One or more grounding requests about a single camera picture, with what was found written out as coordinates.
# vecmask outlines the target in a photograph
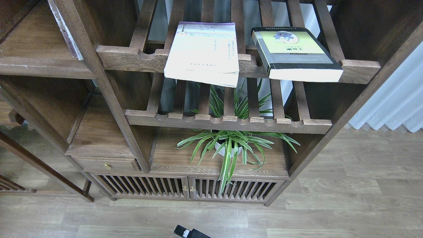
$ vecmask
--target wooden floor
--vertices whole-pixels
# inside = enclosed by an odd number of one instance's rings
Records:
[[[52,167],[69,169],[67,161],[34,131],[7,133]],[[75,197],[2,195],[0,237],[171,238],[177,224],[212,238],[422,237],[422,145],[422,131],[343,129],[268,208],[185,201],[112,202],[96,188],[91,191],[94,203]],[[15,159],[1,150],[0,161],[6,163],[0,163],[0,172],[21,183],[48,185],[48,179],[32,175],[28,166]],[[68,175],[77,177],[72,172]]]

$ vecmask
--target book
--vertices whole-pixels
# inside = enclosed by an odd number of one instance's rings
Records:
[[[238,83],[235,23],[180,22],[165,77],[235,88]]]
[[[306,28],[255,27],[251,30],[271,79],[338,82],[342,68]]]
[[[77,44],[75,43],[74,38],[72,37],[68,27],[66,26],[65,22],[63,21],[63,17],[59,12],[56,4],[53,1],[49,1],[50,9],[52,10],[53,16],[56,19],[57,25],[60,28],[60,32],[65,39],[66,45],[71,52],[72,57],[78,58],[78,60],[84,60],[81,52],[78,49]]]

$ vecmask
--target white flower pot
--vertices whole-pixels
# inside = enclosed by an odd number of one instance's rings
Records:
[[[216,150],[218,150],[219,149],[219,147],[220,147],[220,143],[219,142],[216,142],[216,144],[214,145],[214,148],[216,149]],[[232,148],[232,150],[231,150],[231,158],[233,157],[233,154],[234,154],[234,149]],[[237,154],[237,156],[240,154],[242,152],[242,147],[238,147],[238,154]],[[219,150],[219,155],[221,155],[221,156],[225,156],[225,147],[223,147],[222,149],[220,149]]]

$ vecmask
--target potted plant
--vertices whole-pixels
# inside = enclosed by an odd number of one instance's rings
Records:
[[[240,119],[246,119],[249,116],[248,113],[248,98],[247,96],[241,97],[241,90],[244,87],[244,83],[242,84],[240,90],[237,92],[234,89],[234,109],[235,115]],[[262,80],[260,80],[258,84],[258,90],[260,91]],[[219,118],[223,115],[223,100],[218,96],[218,93],[214,86],[210,87],[210,108],[215,117]],[[270,99],[271,94],[267,94],[266,96],[259,99],[259,108],[263,107],[266,102]],[[262,113],[272,113],[272,109],[267,108],[260,110],[260,114]],[[272,141],[266,140],[262,138],[262,136],[270,136],[280,138],[295,151],[293,144],[299,145],[297,141],[292,139],[291,137],[287,136],[284,133],[275,133],[275,132],[251,132],[251,131],[237,131],[237,130],[197,130],[199,134],[195,136],[191,136],[185,140],[180,141],[177,144],[176,149],[183,149],[190,144],[197,141],[197,145],[192,152],[192,156],[190,159],[190,163],[194,160],[195,155],[200,150],[201,146],[205,144],[204,148],[202,148],[200,159],[198,161],[198,165],[200,165],[204,155],[206,152],[212,150],[213,148],[216,149],[216,152],[213,154],[214,158],[219,151],[224,150],[222,156],[224,157],[222,163],[222,169],[220,171],[219,179],[220,183],[220,191],[221,194],[224,191],[225,186],[231,182],[231,178],[233,172],[235,170],[236,160],[239,154],[242,154],[242,163],[243,164],[255,164],[259,165],[258,168],[260,169],[265,164],[265,154],[263,151],[263,147],[271,149],[271,144],[274,144]],[[261,160],[256,153],[253,151],[253,148],[257,148],[260,152]],[[250,152],[251,156],[253,157],[254,161],[251,161],[248,157],[248,151]]]

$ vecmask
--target black device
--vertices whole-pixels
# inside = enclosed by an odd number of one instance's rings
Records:
[[[177,225],[173,233],[181,238],[211,238],[210,236],[193,229],[192,231],[183,226]]]

